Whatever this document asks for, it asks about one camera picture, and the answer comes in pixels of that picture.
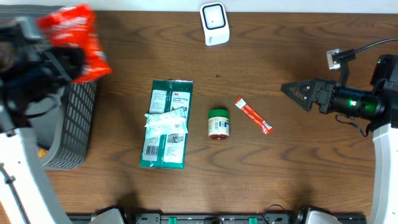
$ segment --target red snack bag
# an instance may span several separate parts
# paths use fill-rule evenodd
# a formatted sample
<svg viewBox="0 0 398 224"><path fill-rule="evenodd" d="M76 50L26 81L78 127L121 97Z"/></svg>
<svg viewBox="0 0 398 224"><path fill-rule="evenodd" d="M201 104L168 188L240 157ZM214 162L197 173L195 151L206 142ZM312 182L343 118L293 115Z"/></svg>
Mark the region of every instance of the red snack bag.
<svg viewBox="0 0 398 224"><path fill-rule="evenodd" d="M260 128L262 129L262 132L264 134L269 134L271 131L274 129L271 125L267 123L267 121L264 120L257 112L253 110L241 97L239 97L235 101L235 105L243 110L245 114L247 114L252 121L254 121Z"/></svg>
<svg viewBox="0 0 398 224"><path fill-rule="evenodd" d="M95 14L89 5L64 7L37 20L37 24L54 46L75 46L83 49L86 66L74 82L86 82L111 73L97 36L94 34Z"/></svg>

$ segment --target white wall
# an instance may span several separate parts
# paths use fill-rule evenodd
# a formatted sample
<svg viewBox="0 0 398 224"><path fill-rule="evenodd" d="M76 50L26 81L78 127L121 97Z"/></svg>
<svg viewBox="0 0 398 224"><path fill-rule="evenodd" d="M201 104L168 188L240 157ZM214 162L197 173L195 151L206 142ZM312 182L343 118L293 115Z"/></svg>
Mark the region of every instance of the white wall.
<svg viewBox="0 0 398 224"><path fill-rule="evenodd" d="M203 0L0 0L0 4L73 6L90 3L97 10L198 11ZM221 0L232 12L398 13L398 0Z"/></svg>

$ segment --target white device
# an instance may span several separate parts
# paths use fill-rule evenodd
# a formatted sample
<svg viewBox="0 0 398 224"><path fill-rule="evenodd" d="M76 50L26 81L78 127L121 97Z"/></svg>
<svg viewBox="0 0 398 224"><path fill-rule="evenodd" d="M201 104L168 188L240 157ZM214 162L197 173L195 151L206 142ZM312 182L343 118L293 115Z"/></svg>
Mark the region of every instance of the white device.
<svg viewBox="0 0 398 224"><path fill-rule="evenodd" d="M229 40L229 25L222 3L202 5L200 16L207 46L223 44Z"/></svg>

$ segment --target green bottle cap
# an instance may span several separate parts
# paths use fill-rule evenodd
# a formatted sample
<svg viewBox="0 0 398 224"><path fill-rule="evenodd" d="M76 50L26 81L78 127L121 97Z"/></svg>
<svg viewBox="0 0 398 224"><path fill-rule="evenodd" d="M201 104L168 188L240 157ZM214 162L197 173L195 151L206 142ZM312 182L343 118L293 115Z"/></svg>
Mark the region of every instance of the green bottle cap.
<svg viewBox="0 0 398 224"><path fill-rule="evenodd" d="M223 116L225 118L229 118L229 112L228 112L228 110L221 110L221 109L209 111L209 118L212 118L215 116Z"/></svg>

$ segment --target bottle label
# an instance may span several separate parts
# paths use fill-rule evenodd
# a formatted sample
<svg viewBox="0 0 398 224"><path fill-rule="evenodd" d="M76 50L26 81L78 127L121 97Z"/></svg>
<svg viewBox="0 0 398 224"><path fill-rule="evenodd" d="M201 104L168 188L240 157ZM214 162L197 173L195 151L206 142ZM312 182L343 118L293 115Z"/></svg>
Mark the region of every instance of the bottle label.
<svg viewBox="0 0 398 224"><path fill-rule="evenodd" d="M229 136L229 119L222 116L209 118L209 136L213 134Z"/></svg>

